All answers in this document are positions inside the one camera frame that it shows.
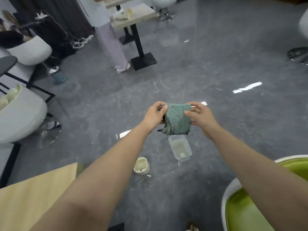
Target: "white shirt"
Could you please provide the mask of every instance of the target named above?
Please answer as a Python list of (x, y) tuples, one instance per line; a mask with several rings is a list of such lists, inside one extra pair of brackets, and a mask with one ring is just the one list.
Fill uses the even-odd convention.
[(107, 8), (103, 1), (95, 2), (94, 0), (77, 0), (83, 12), (85, 13), (90, 24), (94, 27), (101, 27), (110, 22)]

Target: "folded cleaning cloth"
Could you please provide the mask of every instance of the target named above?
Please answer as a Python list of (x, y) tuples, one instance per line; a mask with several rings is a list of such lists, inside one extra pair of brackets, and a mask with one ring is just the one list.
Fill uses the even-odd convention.
[(167, 104), (168, 110), (163, 116), (165, 127), (158, 131), (166, 135), (188, 135), (190, 132), (190, 117), (184, 114), (191, 110), (190, 104)]

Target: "person's right hand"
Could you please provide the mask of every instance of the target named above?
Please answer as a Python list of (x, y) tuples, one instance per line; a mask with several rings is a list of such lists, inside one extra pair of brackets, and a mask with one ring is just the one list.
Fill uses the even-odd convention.
[(191, 111), (185, 111), (184, 114), (194, 119), (191, 124), (200, 127), (203, 134), (210, 140), (213, 140), (211, 133), (212, 131), (219, 129), (220, 126), (216, 122), (212, 111), (199, 102), (189, 102), (188, 104), (195, 107), (192, 107)]

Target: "hand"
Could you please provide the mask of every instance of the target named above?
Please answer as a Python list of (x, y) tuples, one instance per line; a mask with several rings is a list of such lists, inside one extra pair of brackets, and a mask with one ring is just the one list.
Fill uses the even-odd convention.
[(163, 116), (168, 110), (168, 105), (165, 102), (157, 101), (154, 105), (149, 107), (144, 116), (143, 121), (140, 123), (149, 133), (159, 124), (163, 124)]
[(194, 119), (191, 124), (200, 127), (203, 134), (208, 139), (213, 140), (211, 132), (220, 128), (220, 126), (216, 122), (212, 111), (207, 106), (199, 102), (189, 102), (188, 104), (195, 107), (192, 107), (191, 111), (185, 111), (184, 114)]

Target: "clear plastic box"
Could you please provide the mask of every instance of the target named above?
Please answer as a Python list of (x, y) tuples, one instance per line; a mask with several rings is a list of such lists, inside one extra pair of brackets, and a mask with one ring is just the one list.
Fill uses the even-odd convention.
[(185, 135), (171, 135), (168, 138), (174, 157), (178, 161), (190, 159), (193, 151)]

